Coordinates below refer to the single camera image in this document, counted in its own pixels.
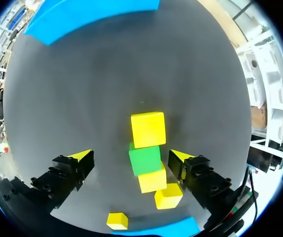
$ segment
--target wooden block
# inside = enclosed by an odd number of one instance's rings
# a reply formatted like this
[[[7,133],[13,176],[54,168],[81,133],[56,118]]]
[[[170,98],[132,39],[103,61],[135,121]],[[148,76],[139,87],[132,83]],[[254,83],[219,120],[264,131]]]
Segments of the wooden block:
[[[178,184],[167,184],[167,188],[156,191],[155,202],[157,209],[176,208],[183,197]]]
[[[132,115],[131,122],[135,148],[166,143],[165,118],[162,112]]]
[[[153,191],[167,188],[167,174],[163,163],[161,169],[152,173],[142,174],[138,176],[141,187],[141,193],[150,193]]]
[[[110,213],[108,215],[106,224],[112,230],[127,230],[128,229],[128,218],[123,212]]]
[[[148,174],[161,169],[161,158],[159,146],[135,149],[131,143],[129,156],[135,176]]]

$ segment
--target black bolt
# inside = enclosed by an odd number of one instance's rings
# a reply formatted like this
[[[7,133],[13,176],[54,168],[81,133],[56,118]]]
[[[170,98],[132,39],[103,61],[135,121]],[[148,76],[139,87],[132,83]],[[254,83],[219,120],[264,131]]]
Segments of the black bolt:
[[[43,186],[43,189],[44,189],[44,190],[47,190],[47,191],[51,191],[51,189],[50,189],[50,187],[49,187],[48,184],[45,184],[45,185]]]
[[[212,186],[212,191],[217,191],[218,190],[218,187],[216,185],[213,185]]]
[[[196,176],[200,176],[201,174],[202,174],[201,171],[196,171],[196,172],[195,172],[195,175],[196,175]]]
[[[5,195],[3,195],[3,197],[2,197],[2,198],[3,198],[3,200],[5,200],[5,201],[8,201],[8,200],[10,199],[9,195],[6,195],[6,194],[5,194]]]
[[[10,192],[14,195],[16,195],[18,193],[15,189],[11,189]]]

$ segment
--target gray circular table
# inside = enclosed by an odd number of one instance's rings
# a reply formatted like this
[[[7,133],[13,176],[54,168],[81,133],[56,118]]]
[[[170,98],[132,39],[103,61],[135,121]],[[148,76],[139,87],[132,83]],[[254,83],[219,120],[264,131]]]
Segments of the gray circular table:
[[[239,186],[251,137],[247,86],[224,31],[195,0],[162,0],[156,12],[104,19],[51,46],[18,37],[4,118],[23,179],[46,172],[59,154],[95,151],[95,168],[53,216],[102,233],[115,211],[127,214],[130,230],[191,215],[203,227],[210,214],[188,191],[170,210],[140,192],[128,156],[130,115],[152,111],[165,114],[165,164],[170,149],[202,154]]]

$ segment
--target white rack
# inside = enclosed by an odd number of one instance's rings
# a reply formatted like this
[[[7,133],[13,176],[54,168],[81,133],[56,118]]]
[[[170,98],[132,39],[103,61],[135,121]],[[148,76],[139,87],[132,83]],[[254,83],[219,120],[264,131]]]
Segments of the white rack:
[[[283,52],[272,31],[267,31],[250,40],[236,50],[242,63],[247,80],[252,78],[263,85],[265,97],[261,92],[251,91],[249,95],[257,94],[257,100],[250,97],[252,106],[261,107],[266,101],[266,129],[252,129],[253,135],[262,137],[251,141],[250,146],[283,158],[283,149],[276,150],[269,146],[270,141],[277,142],[283,148]]]
[[[9,26],[13,24],[13,20],[24,10],[24,14],[20,15],[18,21],[16,21],[12,29],[9,30]],[[14,30],[18,30],[24,25],[24,17],[26,13],[27,11],[24,5],[21,2],[16,1],[0,16],[0,62],[6,52],[11,54],[11,50],[8,50],[11,44],[10,36]],[[0,65],[0,72],[6,72],[5,65]]]

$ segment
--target small yellow block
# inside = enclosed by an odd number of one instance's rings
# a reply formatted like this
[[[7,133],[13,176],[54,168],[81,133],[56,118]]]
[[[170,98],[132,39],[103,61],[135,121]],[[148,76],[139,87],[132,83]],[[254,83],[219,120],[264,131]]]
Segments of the small yellow block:
[[[166,143],[165,118],[162,112],[132,115],[131,122],[135,148]]]
[[[163,163],[161,162],[161,169],[148,174],[141,174],[138,176],[138,181],[141,187],[141,193],[150,193],[153,191],[167,188],[167,174]]]
[[[106,224],[112,230],[127,230],[128,229],[128,218],[123,212],[110,213],[108,215]]]
[[[187,153],[183,153],[183,152],[178,152],[176,150],[171,150],[183,163],[184,163],[184,160],[186,159],[189,159],[190,157],[196,157],[196,156],[192,156],[192,155],[189,155]]]
[[[155,202],[157,209],[175,208],[183,197],[178,184],[167,184],[167,188],[156,191]]]
[[[86,151],[83,151],[83,152],[79,152],[79,153],[76,153],[76,154],[73,154],[73,155],[70,155],[68,157],[72,157],[74,159],[77,159],[78,162],[84,158],[89,152],[91,152],[92,150],[86,150]]]

